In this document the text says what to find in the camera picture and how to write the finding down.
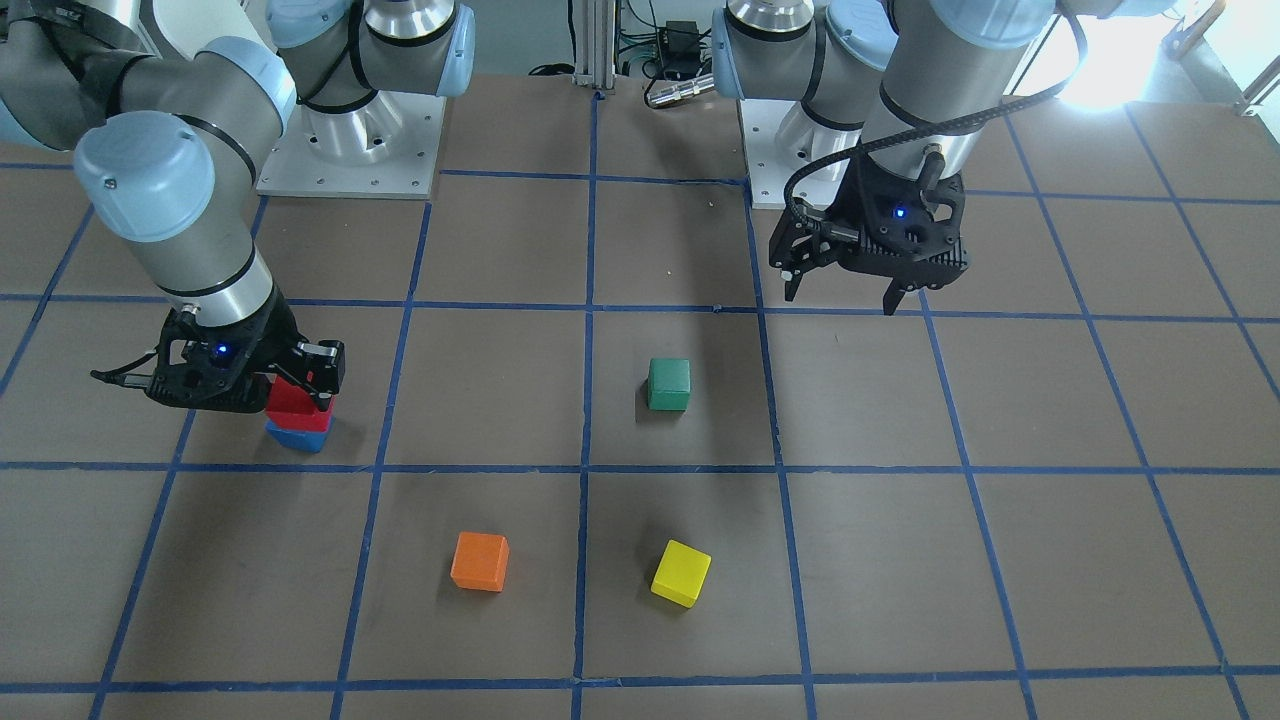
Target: yellow cube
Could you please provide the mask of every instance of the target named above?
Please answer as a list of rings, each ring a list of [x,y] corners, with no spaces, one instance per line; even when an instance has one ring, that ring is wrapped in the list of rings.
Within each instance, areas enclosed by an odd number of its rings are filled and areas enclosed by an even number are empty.
[[[692,607],[703,592],[707,570],[712,566],[712,556],[676,541],[667,541],[662,562],[649,587],[653,594],[664,597],[677,605]]]

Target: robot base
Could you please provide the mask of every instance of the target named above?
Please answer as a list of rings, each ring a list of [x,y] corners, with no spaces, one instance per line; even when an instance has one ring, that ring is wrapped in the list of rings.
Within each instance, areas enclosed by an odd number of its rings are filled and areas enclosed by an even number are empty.
[[[312,151],[294,113],[257,181],[260,195],[429,200],[444,129],[444,99],[392,92],[404,117],[392,155],[371,165],[339,165]]]
[[[792,100],[742,100],[739,117],[742,122],[742,145],[746,150],[746,169],[751,177],[751,206],[760,210],[781,210],[786,206],[782,187],[797,169],[817,158],[786,156],[778,146],[778,128],[787,111],[795,105]],[[815,208],[827,208],[836,199],[840,178],[847,161],[838,168],[836,179],[824,181],[809,177],[800,181],[796,193]]]

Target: metal plate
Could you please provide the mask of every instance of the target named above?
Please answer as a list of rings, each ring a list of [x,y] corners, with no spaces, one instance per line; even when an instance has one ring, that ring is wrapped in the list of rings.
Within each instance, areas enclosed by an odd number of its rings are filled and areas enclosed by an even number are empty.
[[[782,187],[797,169],[804,165],[799,158],[787,158],[774,138],[782,118],[791,109],[791,100],[742,100],[740,102],[742,120],[742,145],[746,150],[746,169],[751,177],[751,206],[760,210],[781,210],[785,205]],[[845,177],[849,161],[840,163],[840,174]],[[805,178],[796,186],[796,192],[818,208],[827,208],[836,197],[840,181],[820,181]]]
[[[302,113],[271,151],[257,181],[260,195],[288,197],[383,197],[430,200],[435,160],[444,129],[444,99],[434,95],[390,94],[404,114],[404,132],[392,155],[372,165],[338,165],[316,155]]]

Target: orange cube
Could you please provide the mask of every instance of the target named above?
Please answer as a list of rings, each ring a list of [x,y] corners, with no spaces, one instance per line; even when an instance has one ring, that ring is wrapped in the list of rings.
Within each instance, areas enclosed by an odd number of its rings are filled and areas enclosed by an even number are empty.
[[[511,548],[503,536],[458,533],[449,577],[460,588],[502,592],[507,582],[507,556]]]

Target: toy block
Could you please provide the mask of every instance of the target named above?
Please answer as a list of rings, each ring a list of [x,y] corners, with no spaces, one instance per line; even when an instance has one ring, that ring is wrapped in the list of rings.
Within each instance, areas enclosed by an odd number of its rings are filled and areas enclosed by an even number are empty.
[[[687,410],[690,389],[687,359],[649,360],[649,410]]]
[[[503,536],[458,533],[449,577],[460,588],[502,592],[507,582],[507,557],[511,548]]]
[[[667,541],[667,550],[658,562],[658,571],[649,587],[653,594],[677,605],[692,607],[703,592],[712,556],[676,541]]]
[[[266,416],[285,430],[326,433],[333,421],[333,401],[328,410],[320,410],[307,391],[276,378],[266,396]]]
[[[273,420],[266,421],[266,434],[275,438],[275,442],[288,447],[291,450],[302,450],[306,452],[320,452],[324,450],[324,442],[329,439],[329,430],[323,433],[311,430],[287,430],[275,424]]]

